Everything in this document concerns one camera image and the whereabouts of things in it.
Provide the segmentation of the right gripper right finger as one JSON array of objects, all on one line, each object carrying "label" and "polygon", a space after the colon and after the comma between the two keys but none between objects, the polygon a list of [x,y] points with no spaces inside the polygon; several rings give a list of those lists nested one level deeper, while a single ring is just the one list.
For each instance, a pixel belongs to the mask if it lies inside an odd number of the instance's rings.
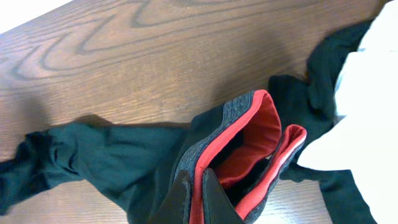
[{"label": "right gripper right finger", "polygon": [[203,173],[202,195],[205,224],[244,224],[213,169],[207,168]]}]

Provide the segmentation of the black pants red waistband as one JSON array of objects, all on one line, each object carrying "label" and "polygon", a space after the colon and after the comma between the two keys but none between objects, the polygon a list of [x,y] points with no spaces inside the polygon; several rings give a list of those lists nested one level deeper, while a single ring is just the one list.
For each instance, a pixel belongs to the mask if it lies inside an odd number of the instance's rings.
[{"label": "black pants red waistband", "polygon": [[1,214],[60,184],[86,180],[129,223],[148,223],[187,170],[189,223],[205,223],[202,178],[210,168],[244,223],[253,223],[306,137],[299,125],[282,127],[265,90],[202,113],[189,128],[70,123],[29,133],[15,157],[1,163]]}]

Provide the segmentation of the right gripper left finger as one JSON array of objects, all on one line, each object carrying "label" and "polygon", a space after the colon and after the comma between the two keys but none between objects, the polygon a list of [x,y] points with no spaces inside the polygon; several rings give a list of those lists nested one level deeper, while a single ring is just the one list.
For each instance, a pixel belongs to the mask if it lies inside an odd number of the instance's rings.
[{"label": "right gripper left finger", "polygon": [[187,170],[178,173],[150,224],[188,224],[190,218],[191,183]]}]

